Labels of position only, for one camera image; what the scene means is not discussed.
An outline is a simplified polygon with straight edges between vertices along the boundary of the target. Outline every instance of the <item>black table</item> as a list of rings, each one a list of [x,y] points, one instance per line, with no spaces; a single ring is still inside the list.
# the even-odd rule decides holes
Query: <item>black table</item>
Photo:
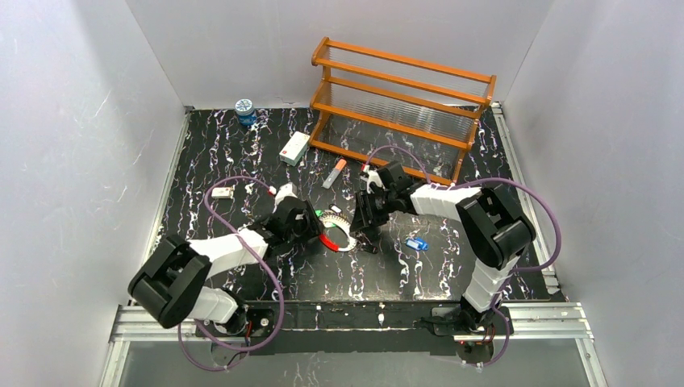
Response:
[[[203,207],[202,196],[218,179],[242,174],[258,177],[275,187],[291,181],[296,184],[299,197],[309,198],[316,209],[326,209],[334,203],[351,216],[354,192],[361,187],[361,163],[347,160],[347,167],[332,189],[323,189],[323,180],[335,166],[337,155],[310,148],[297,167],[277,159],[292,133],[311,133],[317,112],[259,110],[257,125],[251,128],[239,125],[232,110],[196,110],[190,114],[190,128],[159,235],[178,233],[186,239],[226,235],[229,231]],[[405,156],[398,153],[396,160],[405,161]],[[459,180],[480,177],[511,178],[491,110],[482,116],[476,143],[464,160]],[[234,200],[218,200],[215,205],[220,214],[238,227],[269,213],[273,198],[260,187],[245,189],[245,184],[239,183]],[[469,284],[475,257],[460,223],[393,214],[382,230],[380,252],[375,255],[360,250],[331,252],[315,242],[272,257],[268,263],[280,278],[287,300],[419,301],[457,300],[461,296]],[[409,235],[425,239],[429,250],[416,252],[405,246]],[[531,252],[519,264],[536,262]],[[258,265],[236,268],[213,279],[214,286],[223,284],[231,285],[247,300],[269,300],[274,294],[273,284]],[[525,273],[515,275],[506,297],[543,300],[549,295],[540,273]]]

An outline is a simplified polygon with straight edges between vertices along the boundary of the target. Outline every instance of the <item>red strip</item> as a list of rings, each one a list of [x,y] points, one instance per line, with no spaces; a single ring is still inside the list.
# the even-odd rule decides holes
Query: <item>red strip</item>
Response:
[[[319,239],[321,239],[321,242],[323,242],[326,248],[329,248],[334,252],[338,252],[340,250],[340,246],[334,244],[330,239],[327,238],[325,234],[319,235]]]

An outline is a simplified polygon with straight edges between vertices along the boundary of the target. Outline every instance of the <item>white lid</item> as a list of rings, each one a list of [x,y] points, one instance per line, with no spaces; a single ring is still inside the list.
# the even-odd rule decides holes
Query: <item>white lid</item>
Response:
[[[236,113],[238,115],[250,115],[254,111],[252,101],[248,99],[240,99],[236,102]]]

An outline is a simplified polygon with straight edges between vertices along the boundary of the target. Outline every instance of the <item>white wall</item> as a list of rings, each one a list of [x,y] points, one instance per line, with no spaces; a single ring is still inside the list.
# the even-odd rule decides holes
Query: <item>white wall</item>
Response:
[[[184,105],[307,106],[324,36],[498,76],[503,100],[551,0],[127,0]]]
[[[123,0],[0,2],[2,385],[98,383],[182,120]]]
[[[558,1],[504,102],[610,385],[684,377],[684,3]]]

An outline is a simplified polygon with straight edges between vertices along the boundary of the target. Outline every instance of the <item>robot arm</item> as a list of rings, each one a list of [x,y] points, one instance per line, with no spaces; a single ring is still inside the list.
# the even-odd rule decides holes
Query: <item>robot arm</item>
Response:
[[[461,297],[457,320],[470,330],[489,323],[493,317],[490,308],[499,301],[494,298],[500,298],[501,286],[536,237],[532,223],[506,187],[450,189],[415,183],[397,162],[366,172],[368,189],[356,193],[352,231],[380,227],[397,210],[462,222],[478,259]]]
[[[319,236],[323,224],[308,201],[297,198],[292,184],[276,193],[272,214],[256,220],[238,234],[219,238],[185,241],[178,235],[161,240],[128,286],[128,293],[164,328],[174,327],[186,318],[224,324],[228,331],[244,328],[241,301],[224,289],[204,286],[218,273],[257,260],[239,238],[260,258],[279,254],[299,243]]]

